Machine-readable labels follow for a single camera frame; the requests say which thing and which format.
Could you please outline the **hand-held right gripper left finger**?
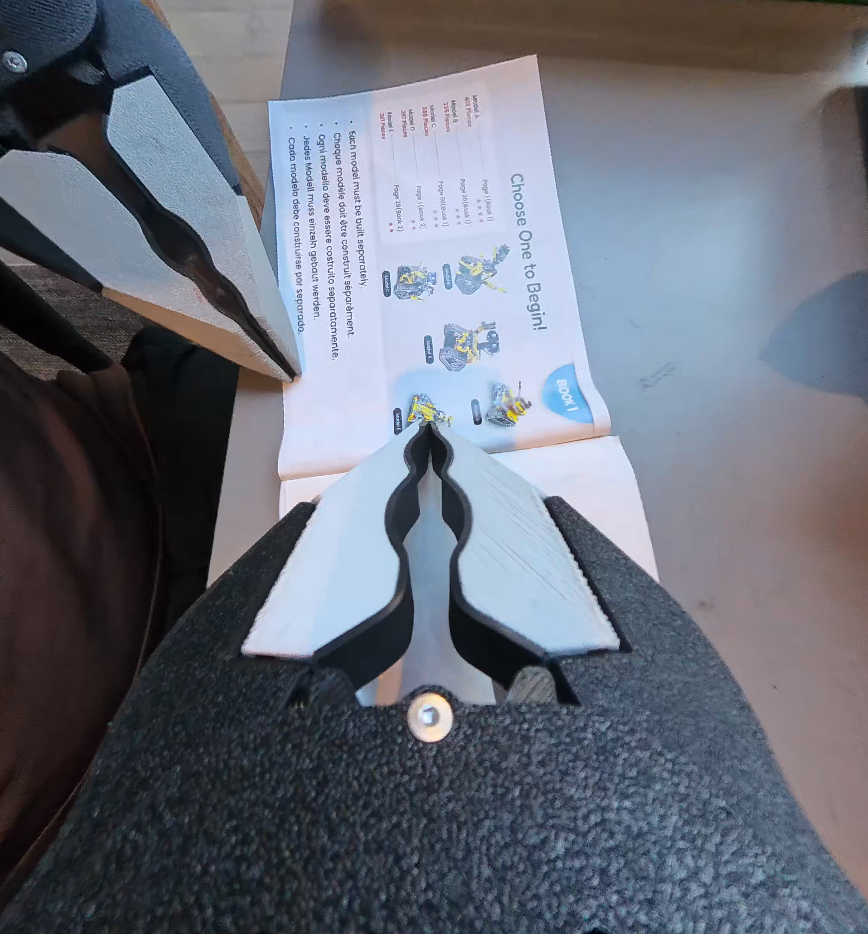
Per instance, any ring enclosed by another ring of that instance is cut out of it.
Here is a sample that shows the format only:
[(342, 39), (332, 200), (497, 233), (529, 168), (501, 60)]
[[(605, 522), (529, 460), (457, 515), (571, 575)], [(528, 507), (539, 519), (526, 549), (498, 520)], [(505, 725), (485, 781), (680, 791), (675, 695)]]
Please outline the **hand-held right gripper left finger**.
[(404, 431), (325, 489), (242, 653), (343, 672), (353, 688), (406, 654), (415, 605), (405, 540), (434, 431)]

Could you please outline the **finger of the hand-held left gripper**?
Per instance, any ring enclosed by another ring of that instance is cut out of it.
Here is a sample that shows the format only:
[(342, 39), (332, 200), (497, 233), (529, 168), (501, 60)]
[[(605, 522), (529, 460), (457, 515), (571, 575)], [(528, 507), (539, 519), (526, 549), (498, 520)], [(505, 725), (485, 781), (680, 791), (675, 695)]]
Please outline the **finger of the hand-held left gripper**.
[(183, 275), (238, 326), (263, 373), (300, 375), (288, 310), (244, 195), (235, 193), (158, 81), (113, 93), (106, 135), (114, 153), (171, 216)]
[(0, 198), (110, 301), (245, 369), (292, 380), (191, 279), (163, 263), (137, 220), (73, 157), (8, 152), (0, 159)]

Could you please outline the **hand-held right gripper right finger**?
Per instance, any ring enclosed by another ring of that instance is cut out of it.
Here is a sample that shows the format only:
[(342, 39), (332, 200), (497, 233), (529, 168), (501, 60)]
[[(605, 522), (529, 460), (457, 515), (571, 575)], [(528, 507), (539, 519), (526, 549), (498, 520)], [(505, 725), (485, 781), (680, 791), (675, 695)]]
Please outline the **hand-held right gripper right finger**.
[(620, 634), (543, 493), (444, 426), (431, 427), (441, 514), (455, 547), (449, 630), (459, 656), (504, 689), (526, 669), (569, 690), (562, 663), (620, 651)]

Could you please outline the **white instruction booklet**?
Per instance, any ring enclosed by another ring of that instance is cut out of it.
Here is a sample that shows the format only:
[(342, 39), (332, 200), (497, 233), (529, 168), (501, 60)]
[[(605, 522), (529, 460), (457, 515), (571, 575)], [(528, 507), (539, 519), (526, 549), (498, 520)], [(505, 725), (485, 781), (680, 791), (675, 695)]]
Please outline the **white instruction booklet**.
[[(542, 492), (605, 601), (620, 651), (564, 661), (569, 690), (538, 669), (507, 690), (515, 704), (580, 704), (580, 669), (630, 652), (593, 543), (607, 533), (656, 566), (590, 373), (536, 59), (272, 103), (270, 130), (276, 259), (303, 365), (284, 390), (277, 461), (287, 506), (310, 501), (295, 509), (297, 539), (316, 498), (394, 438), (451, 429)], [(413, 636), (359, 690), (377, 705), (422, 686), (485, 701), (500, 684), (450, 636), (455, 539), (431, 448), (418, 492), (405, 540)]]

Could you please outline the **black cloth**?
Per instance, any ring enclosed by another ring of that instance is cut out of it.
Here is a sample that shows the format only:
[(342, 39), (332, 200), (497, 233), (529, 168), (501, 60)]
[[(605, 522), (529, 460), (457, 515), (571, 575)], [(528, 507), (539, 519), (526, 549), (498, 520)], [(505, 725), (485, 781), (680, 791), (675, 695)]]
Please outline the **black cloth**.
[(156, 465), (171, 625), (206, 589), (240, 369), (160, 326), (122, 364)]

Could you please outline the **black chair frame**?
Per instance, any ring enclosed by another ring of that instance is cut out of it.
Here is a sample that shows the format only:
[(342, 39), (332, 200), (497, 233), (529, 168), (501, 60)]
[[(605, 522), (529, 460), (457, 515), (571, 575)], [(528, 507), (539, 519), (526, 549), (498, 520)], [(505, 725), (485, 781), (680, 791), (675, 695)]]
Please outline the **black chair frame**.
[(83, 373), (99, 372), (113, 364), (1, 259), (0, 325)]

